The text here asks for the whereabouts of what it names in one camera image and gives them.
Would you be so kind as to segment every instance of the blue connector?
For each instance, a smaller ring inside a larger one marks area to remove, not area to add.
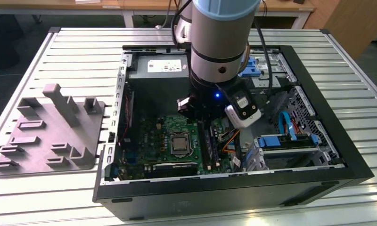
[[[277,136],[266,136],[258,138],[259,147],[277,147],[281,146]]]
[[[311,141],[313,141],[314,145],[317,146],[317,145],[318,145],[318,138],[317,138],[317,135],[311,134],[311,135],[310,135],[310,138],[311,138]]]
[[[249,61],[246,63],[243,71],[238,74],[239,77],[258,77],[261,71],[257,67],[257,60],[249,56]]]

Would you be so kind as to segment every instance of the rectangular slot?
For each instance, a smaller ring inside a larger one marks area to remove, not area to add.
[[[45,122],[42,120],[25,121],[25,122],[19,122],[18,124],[19,130],[42,129],[43,127],[45,127]]]
[[[51,144],[51,147],[65,147],[66,144]]]
[[[53,158],[53,159],[47,159],[47,161],[59,161],[61,158]]]
[[[13,137],[10,139],[11,145],[31,145],[39,142],[39,138],[37,136],[33,137]]]

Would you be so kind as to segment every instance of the black plastic edge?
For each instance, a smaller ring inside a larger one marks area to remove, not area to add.
[[[102,156],[103,156],[105,148],[99,152],[99,162],[98,162],[98,169],[95,171],[95,178],[94,178],[94,187],[93,187],[93,196],[91,201],[97,203],[97,192],[99,187],[99,174],[101,174],[101,166],[102,166]]]
[[[291,72],[293,74],[295,74],[301,88],[310,101],[311,107],[326,130],[327,136],[339,152],[339,155],[345,160],[345,165],[351,169],[354,173],[354,179],[371,178],[374,176],[371,170],[366,165],[366,162],[354,146],[353,141],[350,140],[350,137],[347,136],[347,133],[333,113],[331,108],[329,107],[325,97],[318,90],[318,87],[309,75],[305,66],[302,65],[293,47],[279,46],[279,49]]]
[[[49,33],[58,33],[61,31],[61,27],[50,27]]]
[[[319,32],[321,32],[322,34],[331,34],[331,33],[329,32],[329,30],[325,29],[325,28],[319,29]]]
[[[179,18],[181,18],[185,22],[191,23],[191,20],[187,19],[186,17],[183,17],[182,15],[179,15]]]

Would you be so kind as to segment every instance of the floor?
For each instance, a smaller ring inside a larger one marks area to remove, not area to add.
[[[23,30],[23,37],[13,42],[13,46],[19,54],[19,62],[9,69],[0,70],[1,74],[18,74],[0,77],[0,112],[2,111],[11,93],[21,80],[21,75],[27,69],[29,63],[39,48],[41,42],[51,26],[61,27],[123,27],[123,21],[119,16],[42,16],[42,23],[35,24],[31,16],[17,15],[19,26]],[[137,27],[150,27],[161,24],[163,16],[150,18],[150,22],[139,16],[134,16]],[[371,81],[377,85],[377,47],[371,44],[359,59],[355,61]]]

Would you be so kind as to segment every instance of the black power cable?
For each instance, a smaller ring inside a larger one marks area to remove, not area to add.
[[[178,18],[178,15],[183,11],[183,9],[187,7],[190,2],[191,2],[191,0],[186,1],[186,3],[182,5],[182,7],[177,10],[177,12],[173,16],[173,19],[171,19],[171,25],[170,25],[170,27],[171,27],[171,39],[173,39],[173,43],[174,43],[175,46],[178,45],[178,43],[177,43],[177,39],[175,39],[175,35],[174,35],[174,23],[175,23],[175,20]]]
[[[261,27],[259,27],[259,24],[257,22],[257,18],[255,17],[254,17],[253,23],[254,23],[254,27],[255,27],[257,32],[258,32],[261,46],[262,46],[262,51],[263,51],[263,57],[265,57],[266,67],[267,67],[267,75],[269,75],[269,77],[267,77],[266,98],[269,99],[270,94],[271,94],[271,66],[270,66],[270,61],[269,61],[269,56],[267,56],[267,51],[266,51],[266,46],[265,46],[265,39],[263,39],[263,35],[262,35],[262,32],[261,32]]]

